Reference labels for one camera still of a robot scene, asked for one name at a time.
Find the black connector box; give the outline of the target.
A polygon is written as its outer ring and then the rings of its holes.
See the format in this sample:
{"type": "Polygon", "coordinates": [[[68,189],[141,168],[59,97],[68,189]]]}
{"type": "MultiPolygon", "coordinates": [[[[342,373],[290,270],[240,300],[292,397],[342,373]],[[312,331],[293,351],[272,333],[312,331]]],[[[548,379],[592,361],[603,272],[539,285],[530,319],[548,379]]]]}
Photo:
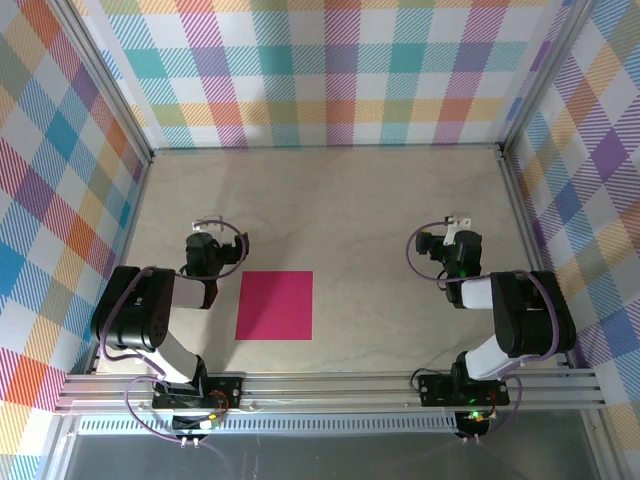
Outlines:
{"type": "Polygon", "coordinates": [[[492,413],[488,410],[456,412],[457,431],[455,435],[463,441],[478,440],[489,432],[492,421],[491,415],[492,413]]]}
{"type": "Polygon", "coordinates": [[[221,420],[222,415],[216,413],[199,417],[173,416],[171,431],[180,441],[202,441],[220,426],[221,420]]]}

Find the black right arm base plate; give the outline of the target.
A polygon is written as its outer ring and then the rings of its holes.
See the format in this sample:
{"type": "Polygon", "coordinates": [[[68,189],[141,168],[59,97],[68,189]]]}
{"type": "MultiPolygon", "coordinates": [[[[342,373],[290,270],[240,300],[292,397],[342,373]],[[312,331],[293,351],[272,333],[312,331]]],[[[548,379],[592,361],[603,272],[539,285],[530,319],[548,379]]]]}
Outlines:
{"type": "Polygon", "coordinates": [[[419,396],[422,407],[507,406],[510,397],[504,382],[468,380],[458,382],[451,375],[420,375],[419,396]]]}

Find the grey metal panel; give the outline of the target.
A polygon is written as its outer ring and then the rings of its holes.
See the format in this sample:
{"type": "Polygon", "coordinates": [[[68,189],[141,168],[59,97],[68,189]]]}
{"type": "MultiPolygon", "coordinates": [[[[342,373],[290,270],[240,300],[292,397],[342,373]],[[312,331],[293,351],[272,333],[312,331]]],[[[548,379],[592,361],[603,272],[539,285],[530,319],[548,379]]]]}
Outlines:
{"type": "Polygon", "coordinates": [[[79,435],[52,480],[601,480],[580,441],[554,446],[450,435],[223,435],[198,448],[79,435]]]}

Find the aluminium side rail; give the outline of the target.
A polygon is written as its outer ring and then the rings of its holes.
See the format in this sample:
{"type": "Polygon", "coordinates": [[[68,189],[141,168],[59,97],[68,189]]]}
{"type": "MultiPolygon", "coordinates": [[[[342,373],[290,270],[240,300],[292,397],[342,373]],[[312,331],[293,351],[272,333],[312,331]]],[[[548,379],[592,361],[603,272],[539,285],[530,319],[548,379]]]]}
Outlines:
{"type": "Polygon", "coordinates": [[[543,258],[536,244],[532,224],[525,209],[524,200],[516,183],[516,176],[511,164],[500,149],[496,151],[496,158],[527,258],[527,269],[545,270],[543,258]]]}
{"type": "MultiPolygon", "coordinates": [[[[135,190],[135,195],[131,200],[131,210],[126,223],[125,234],[122,241],[119,243],[119,250],[115,263],[116,266],[123,264],[128,258],[131,243],[134,237],[135,227],[140,215],[140,204],[144,200],[144,195],[149,181],[149,172],[155,162],[155,157],[156,155],[152,153],[150,159],[146,162],[145,166],[142,169],[139,186],[135,190]]],[[[99,360],[99,343],[94,337],[91,337],[90,347],[87,352],[86,361],[83,364],[81,372],[83,374],[94,374],[97,371],[99,360]]]]}

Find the thin aluminium wall rail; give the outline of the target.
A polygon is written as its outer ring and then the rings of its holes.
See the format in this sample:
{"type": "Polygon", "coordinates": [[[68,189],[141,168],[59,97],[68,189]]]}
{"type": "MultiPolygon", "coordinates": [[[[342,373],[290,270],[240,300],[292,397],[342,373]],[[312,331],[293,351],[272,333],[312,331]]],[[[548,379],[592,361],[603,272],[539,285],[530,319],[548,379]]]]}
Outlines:
{"type": "Polygon", "coordinates": [[[259,146],[259,147],[194,147],[194,148],[157,148],[154,155],[160,154],[204,154],[205,152],[250,152],[250,151],[294,151],[294,150],[352,150],[352,149],[422,149],[422,150],[500,150],[500,142],[472,143],[418,143],[418,144],[337,144],[337,145],[302,145],[302,146],[259,146]]]}

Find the pink square paper sheet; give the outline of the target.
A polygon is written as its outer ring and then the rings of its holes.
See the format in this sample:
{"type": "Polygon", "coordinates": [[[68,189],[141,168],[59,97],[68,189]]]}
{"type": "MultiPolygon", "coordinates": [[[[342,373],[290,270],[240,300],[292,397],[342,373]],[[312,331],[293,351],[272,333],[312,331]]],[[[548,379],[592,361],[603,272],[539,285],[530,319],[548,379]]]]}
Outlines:
{"type": "Polygon", "coordinates": [[[309,341],[313,332],[312,271],[245,271],[235,339],[309,341]]]}

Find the aluminium frame post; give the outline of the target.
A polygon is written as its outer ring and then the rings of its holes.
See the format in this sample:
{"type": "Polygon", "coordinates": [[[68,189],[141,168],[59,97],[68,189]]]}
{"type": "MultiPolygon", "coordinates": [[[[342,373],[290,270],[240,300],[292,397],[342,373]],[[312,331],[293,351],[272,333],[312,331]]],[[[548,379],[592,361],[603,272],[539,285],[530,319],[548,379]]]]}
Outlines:
{"type": "Polygon", "coordinates": [[[153,163],[154,151],[139,127],[135,116],[121,93],[107,63],[94,42],[73,0],[46,0],[63,31],[78,52],[81,62],[103,94],[115,118],[146,165],[153,163]]]}
{"type": "Polygon", "coordinates": [[[511,150],[523,135],[597,2],[549,0],[545,6],[498,117],[501,126],[494,136],[501,153],[511,150]]]}

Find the long aluminium base rail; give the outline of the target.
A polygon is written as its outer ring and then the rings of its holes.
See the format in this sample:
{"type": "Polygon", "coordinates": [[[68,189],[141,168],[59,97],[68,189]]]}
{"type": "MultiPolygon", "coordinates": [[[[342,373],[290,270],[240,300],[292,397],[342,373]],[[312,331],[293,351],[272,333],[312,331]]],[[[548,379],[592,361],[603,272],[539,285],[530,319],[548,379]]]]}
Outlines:
{"type": "MultiPolygon", "coordinates": [[[[396,413],[489,410],[492,407],[422,407],[410,386],[409,372],[218,373],[243,379],[242,396],[234,413],[396,413]]],[[[589,369],[525,369],[506,381],[510,403],[504,412],[522,410],[601,409],[605,405],[595,373],[589,369]]],[[[55,413],[123,413],[132,406],[141,413],[184,409],[152,407],[153,385],[131,375],[69,376],[55,413]]]]}

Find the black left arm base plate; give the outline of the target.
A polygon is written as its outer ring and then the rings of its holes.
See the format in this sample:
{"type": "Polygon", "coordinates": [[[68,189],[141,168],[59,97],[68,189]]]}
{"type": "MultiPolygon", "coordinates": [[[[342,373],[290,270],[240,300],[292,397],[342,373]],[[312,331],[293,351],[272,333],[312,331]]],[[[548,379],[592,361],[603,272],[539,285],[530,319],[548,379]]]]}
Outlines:
{"type": "Polygon", "coordinates": [[[156,382],[152,407],[155,409],[237,409],[242,396],[240,377],[209,376],[188,384],[156,382]]]}

